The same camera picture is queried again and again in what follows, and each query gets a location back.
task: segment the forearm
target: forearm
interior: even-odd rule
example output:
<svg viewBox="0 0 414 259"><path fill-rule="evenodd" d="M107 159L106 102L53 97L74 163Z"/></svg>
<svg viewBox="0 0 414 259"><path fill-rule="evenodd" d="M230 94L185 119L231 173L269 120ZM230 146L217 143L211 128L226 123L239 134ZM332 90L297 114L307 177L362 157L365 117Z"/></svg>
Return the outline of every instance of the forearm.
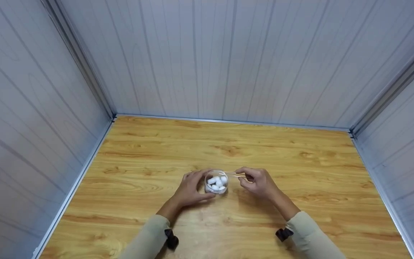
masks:
<svg viewBox="0 0 414 259"><path fill-rule="evenodd" d="M153 215L119 256L120 259L154 259L166 242L164 230L170 228L167 218Z"/></svg>
<svg viewBox="0 0 414 259"><path fill-rule="evenodd" d="M281 190L276 190L269 199L286 221L301 211Z"/></svg>
<svg viewBox="0 0 414 259"><path fill-rule="evenodd" d="M297 213L287 222L294 234L292 240L296 248L308 259L345 259L330 238L322 232L317 223L305 212Z"/></svg>
<svg viewBox="0 0 414 259"><path fill-rule="evenodd" d="M171 224L174 224L180 209L180 203L172 197L162 205L156 214L165 217Z"/></svg>
<svg viewBox="0 0 414 259"><path fill-rule="evenodd" d="M270 198L274 206L287 221L287 228L294 234L292 240L296 248L308 259L341 259L343 253L322 232L317 223L302 212L283 192L278 191Z"/></svg>

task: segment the beige sleeve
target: beige sleeve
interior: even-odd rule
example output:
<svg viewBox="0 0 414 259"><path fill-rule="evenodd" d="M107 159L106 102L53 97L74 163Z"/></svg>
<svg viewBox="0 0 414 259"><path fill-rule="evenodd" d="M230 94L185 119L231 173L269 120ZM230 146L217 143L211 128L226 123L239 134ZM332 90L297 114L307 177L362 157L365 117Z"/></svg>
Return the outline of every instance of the beige sleeve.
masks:
<svg viewBox="0 0 414 259"><path fill-rule="evenodd" d="M138 235L119 256L120 259L154 259L167 240L164 230L170 222L161 215L153 215Z"/></svg>
<svg viewBox="0 0 414 259"><path fill-rule="evenodd" d="M287 222L286 227L293 231L293 242L308 259L346 258L307 213L297 213Z"/></svg>

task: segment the wooden table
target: wooden table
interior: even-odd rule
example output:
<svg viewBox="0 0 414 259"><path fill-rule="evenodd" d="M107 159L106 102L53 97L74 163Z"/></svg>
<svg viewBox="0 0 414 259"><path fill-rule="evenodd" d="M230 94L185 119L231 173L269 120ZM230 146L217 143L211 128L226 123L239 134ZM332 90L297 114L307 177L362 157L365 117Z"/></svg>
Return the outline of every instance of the wooden table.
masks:
<svg viewBox="0 0 414 259"><path fill-rule="evenodd" d="M42 258L117 258L176 190L205 167L268 169L348 258L410 258L345 132L119 117ZM165 258L293 258L285 225L232 179L228 193L184 210Z"/></svg>

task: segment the white enclosure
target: white enclosure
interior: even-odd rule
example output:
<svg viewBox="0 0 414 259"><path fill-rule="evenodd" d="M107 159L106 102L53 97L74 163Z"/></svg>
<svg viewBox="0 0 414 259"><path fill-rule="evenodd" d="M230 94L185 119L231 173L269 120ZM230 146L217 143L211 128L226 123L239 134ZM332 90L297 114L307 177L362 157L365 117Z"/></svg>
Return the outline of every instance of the white enclosure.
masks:
<svg viewBox="0 0 414 259"><path fill-rule="evenodd" d="M414 1L62 2L117 113L350 128L414 57Z"/></svg>
<svg viewBox="0 0 414 259"><path fill-rule="evenodd" d="M378 104L353 139L414 257L414 77L383 102L413 65L408 0L0 0L0 258L39 255L108 107L348 131Z"/></svg>

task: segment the clear plastic container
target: clear plastic container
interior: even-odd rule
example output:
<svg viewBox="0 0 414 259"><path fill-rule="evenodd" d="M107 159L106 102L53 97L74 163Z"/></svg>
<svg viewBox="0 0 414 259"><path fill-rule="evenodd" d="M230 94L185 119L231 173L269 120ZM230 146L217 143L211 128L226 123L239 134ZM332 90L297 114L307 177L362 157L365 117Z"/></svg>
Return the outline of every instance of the clear plastic container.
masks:
<svg viewBox="0 0 414 259"><path fill-rule="evenodd" d="M208 184L209 179L212 179L213 177L226 177L227 182L223 184L223 186L225 188L223 188L221 190L216 190L212 187L212 185L215 185L215 184ZM225 193L228 190L229 180L230 179L228 178L228 176L222 170L215 169L215 170L210 171L206 175L205 180L204 180L204 186L205 186L206 193L214 193L214 194L223 194L223 193Z"/></svg>

